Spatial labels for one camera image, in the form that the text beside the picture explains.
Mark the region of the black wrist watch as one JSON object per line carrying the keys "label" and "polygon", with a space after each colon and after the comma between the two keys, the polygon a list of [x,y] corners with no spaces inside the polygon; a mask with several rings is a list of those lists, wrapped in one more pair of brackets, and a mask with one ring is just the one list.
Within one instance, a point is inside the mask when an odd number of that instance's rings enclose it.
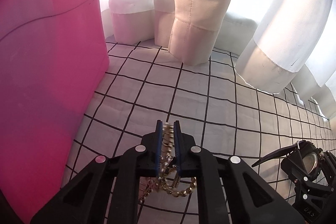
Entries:
{"label": "black wrist watch", "polygon": [[321,172],[321,160],[323,150],[317,148],[312,142],[299,140],[296,143],[282,147],[265,155],[252,164],[253,167],[258,166],[272,159],[284,159],[280,163],[280,167],[289,179],[302,180],[306,177],[310,181],[314,181]]}

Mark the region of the gold pearl hair claw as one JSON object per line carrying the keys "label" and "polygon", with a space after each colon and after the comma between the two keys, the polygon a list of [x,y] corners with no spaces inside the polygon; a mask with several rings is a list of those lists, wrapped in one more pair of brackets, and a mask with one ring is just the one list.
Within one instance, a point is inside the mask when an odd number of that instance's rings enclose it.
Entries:
{"label": "gold pearl hair claw", "polygon": [[146,198],[153,192],[164,191],[175,198],[190,195],[197,187],[195,177],[191,178],[186,189],[178,190],[181,177],[177,173],[177,166],[173,164],[172,150],[174,147],[174,129],[169,123],[161,126],[162,137],[159,139],[159,173],[156,177],[143,177],[139,181],[138,203],[143,204]]}

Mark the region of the pink storage box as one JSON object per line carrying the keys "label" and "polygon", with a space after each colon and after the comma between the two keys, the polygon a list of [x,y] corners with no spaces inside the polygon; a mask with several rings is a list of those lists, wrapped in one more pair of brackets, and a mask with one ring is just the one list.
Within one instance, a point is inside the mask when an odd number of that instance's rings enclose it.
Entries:
{"label": "pink storage box", "polygon": [[99,0],[1,0],[1,191],[24,223],[60,189],[108,64]]}

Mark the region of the white sheer curtain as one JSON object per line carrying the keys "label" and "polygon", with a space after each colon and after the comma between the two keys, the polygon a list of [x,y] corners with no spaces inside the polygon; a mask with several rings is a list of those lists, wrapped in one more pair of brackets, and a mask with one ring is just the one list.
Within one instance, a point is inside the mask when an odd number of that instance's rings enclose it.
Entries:
{"label": "white sheer curtain", "polygon": [[[114,38],[154,40],[154,0],[108,0]],[[307,98],[335,80],[335,0],[231,0],[214,48],[238,55],[250,85]]]}

